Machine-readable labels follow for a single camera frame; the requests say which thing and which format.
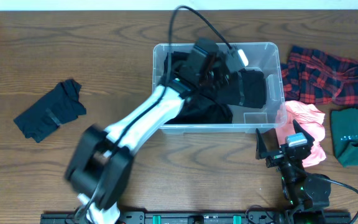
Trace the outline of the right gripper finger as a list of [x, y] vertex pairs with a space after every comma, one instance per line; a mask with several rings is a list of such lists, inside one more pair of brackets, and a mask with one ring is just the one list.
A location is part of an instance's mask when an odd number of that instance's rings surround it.
[[256, 129], [255, 132], [256, 132], [256, 140], [257, 140], [255, 158], [258, 160], [265, 159], [268, 155], [267, 147], [264, 143], [264, 140], [263, 140], [263, 137], [262, 137], [260, 131], [258, 129]]
[[304, 130], [295, 119], [293, 120], [293, 127], [296, 133], [302, 133], [304, 135], [308, 143], [314, 142], [314, 137]]

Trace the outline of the black jeans with zipper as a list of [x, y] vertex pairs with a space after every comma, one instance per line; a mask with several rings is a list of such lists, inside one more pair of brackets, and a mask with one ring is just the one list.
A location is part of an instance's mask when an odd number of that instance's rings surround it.
[[[187, 62], [190, 53], [174, 51], [171, 53], [172, 66], [175, 73], [180, 71], [180, 65]], [[179, 114], [165, 124], [228, 124], [232, 122], [233, 114], [228, 105], [217, 103], [208, 91], [199, 91], [191, 101], [186, 101]]]

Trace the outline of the dark garment with tape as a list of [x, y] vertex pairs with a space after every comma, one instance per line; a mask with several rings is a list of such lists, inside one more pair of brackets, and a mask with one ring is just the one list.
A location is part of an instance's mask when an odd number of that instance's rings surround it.
[[86, 114], [80, 103], [81, 85], [73, 79], [58, 83], [30, 108], [14, 119], [26, 138], [40, 143], [61, 125]]

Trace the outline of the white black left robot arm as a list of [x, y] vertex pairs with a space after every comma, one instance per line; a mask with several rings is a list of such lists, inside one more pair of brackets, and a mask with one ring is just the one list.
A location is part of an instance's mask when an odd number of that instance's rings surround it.
[[199, 90], [202, 81], [218, 88], [227, 82], [215, 65], [227, 67], [230, 54], [218, 44], [198, 39], [184, 62], [172, 63], [168, 46], [167, 70], [155, 91], [122, 120], [104, 129], [90, 126], [80, 138], [64, 178], [86, 200], [73, 215], [75, 221], [116, 223], [120, 211], [117, 201], [124, 193], [135, 155], [151, 135], [167, 121], [177, 117], [187, 98]]

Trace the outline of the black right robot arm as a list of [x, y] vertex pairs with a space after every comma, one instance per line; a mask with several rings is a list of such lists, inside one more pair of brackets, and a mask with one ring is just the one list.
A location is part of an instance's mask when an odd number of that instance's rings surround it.
[[323, 208], [329, 206], [331, 184], [321, 174], [307, 174], [303, 160], [311, 155], [314, 137], [293, 120], [295, 134], [285, 143], [268, 151], [259, 130], [256, 130], [256, 159], [264, 159], [266, 167], [276, 167], [282, 176], [283, 194], [291, 207], [275, 215], [275, 223], [317, 223], [323, 219]]

